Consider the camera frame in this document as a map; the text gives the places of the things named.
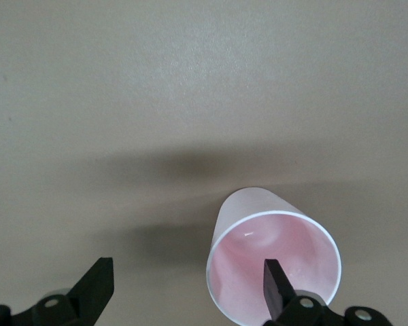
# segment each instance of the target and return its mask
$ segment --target black plastic bracket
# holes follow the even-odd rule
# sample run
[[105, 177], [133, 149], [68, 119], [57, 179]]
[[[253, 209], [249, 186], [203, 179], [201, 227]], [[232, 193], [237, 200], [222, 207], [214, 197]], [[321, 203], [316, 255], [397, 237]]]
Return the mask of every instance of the black plastic bracket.
[[67, 295], [50, 295], [14, 316], [0, 305], [0, 326], [93, 326], [113, 293], [113, 260], [100, 258]]
[[276, 259], [265, 260], [263, 292], [271, 320], [264, 326], [392, 326], [380, 312], [353, 306], [340, 316], [308, 295], [297, 295]]

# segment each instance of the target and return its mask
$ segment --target beige surface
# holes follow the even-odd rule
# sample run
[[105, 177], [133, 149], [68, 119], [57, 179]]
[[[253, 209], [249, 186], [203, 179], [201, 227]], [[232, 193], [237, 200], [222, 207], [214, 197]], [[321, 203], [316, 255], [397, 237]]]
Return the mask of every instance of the beige surface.
[[231, 325], [222, 201], [265, 187], [408, 325], [408, 1], [0, 1], [0, 303], [113, 256], [98, 325]]

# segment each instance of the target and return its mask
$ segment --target paper cup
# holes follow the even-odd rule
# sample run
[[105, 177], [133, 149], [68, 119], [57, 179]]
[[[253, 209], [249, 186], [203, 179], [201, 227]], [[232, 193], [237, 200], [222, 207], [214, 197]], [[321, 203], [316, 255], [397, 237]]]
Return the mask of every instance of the paper cup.
[[341, 277], [339, 250], [316, 221], [268, 190], [251, 187], [222, 205], [207, 260], [207, 286], [216, 306], [242, 326], [271, 318], [263, 294], [265, 259], [278, 259], [295, 290], [329, 304]]

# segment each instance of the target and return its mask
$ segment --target metal screw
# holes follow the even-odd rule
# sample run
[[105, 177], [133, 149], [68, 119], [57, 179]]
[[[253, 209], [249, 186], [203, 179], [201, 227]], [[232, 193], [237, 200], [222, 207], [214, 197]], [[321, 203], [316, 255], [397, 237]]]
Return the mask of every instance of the metal screw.
[[355, 315], [363, 321], [372, 320], [372, 316], [366, 310], [363, 309], [358, 309], [357, 311], [355, 311]]
[[51, 308], [51, 307], [57, 305], [58, 303], [59, 303], [59, 300], [57, 300], [57, 299], [51, 299], [51, 300], [48, 300], [48, 301], [44, 304], [44, 307], [46, 307], [46, 308]]
[[304, 308], [313, 308], [314, 307], [314, 303], [307, 297], [303, 297], [300, 302], [302, 307]]

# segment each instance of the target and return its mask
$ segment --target cup rim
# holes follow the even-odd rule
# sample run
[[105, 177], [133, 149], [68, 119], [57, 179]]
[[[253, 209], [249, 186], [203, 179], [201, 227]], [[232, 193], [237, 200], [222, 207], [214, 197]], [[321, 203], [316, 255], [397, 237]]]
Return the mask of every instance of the cup rim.
[[255, 219], [257, 217], [262, 217], [262, 216], [266, 216], [266, 215], [291, 215], [294, 217], [298, 217], [300, 219], [303, 219], [311, 224], [313, 224], [314, 226], [316, 226], [317, 228], [319, 228], [319, 230], [321, 230], [325, 236], [330, 240], [331, 245], [334, 248], [334, 252], [336, 253], [337, 256], [337, 264], [338, 264], [338, 275], [337, 275], [337, 282], [335, 283], [333, 292], [331, 293], [331, 296], [329, 297], [329, 299], [325, 300], [326, 305], [329, 305], [331, 303], [331, 301], [334, 299], [334, 296], [337, 293], [337, 290], [339, 288], [340, 285], [340, 281], [341, 281], [341, 257], [340, 257], [340, 252], [339, 249], [337, 248], [337, 244], [335, 243], [333, 237], [329, 234], [329, 232], [322, 226], [320, 225], [317, 221], [313, 220], [312, 218], [304, 215], [304, 214], [300, 214], [300, 213], [296, 213], [296, 212], [291, 212], [291, 211], [281, 211], [281, 210], [272, 210], [272, 211], [263, 211], [263, 212], [258, 212], [258, 213], [254, 213], [251, 215], [248, 215], [238, 221], [236, 221], [235, 223], [233, 223], [229, 228], [227, 228], [225, 231], [223, 231], [223, 233], [221, 233], [221, 235], [219, 236], [219, 238], [215, 241], [215, 243], [211, 246], [210, 249], [210, 253], [209, 253], [209, 257], [207, 259], [207, 266], [205, 269], [205, 276], [206, 276], [206, 281], [207, 281], [207, 288], [209, 289], [209, 293], [210, 296], [213, 300], [213, 302], [215, 303], [215, 305], [219, 308], [219, 310], [227, 317], [229, 318], [231, 321], [233, 321], [234, 323], [241, 325], [241, 326], [248, 326], [245, 325], [239, 321], [237, 321], [236, 319], [234, 319], [232, 316], [230, 316], [220, 305], [219, 303], [216, 301], [216, 298], [213, 295], [213, 291], [211, 289], [211, 285], [210, 285], [210, 266], [211, 266], [211, 261], [213, 259], [214, 253], [216, 251], [216, 248], [218, 247], [218, 245], [220, 244], [220, 242], [222, 241], [223, 238], [225, 238], [225, 236], [231, 232], [234, 228], [236, 228], [238, 225], [249, 221], [251, 219]]

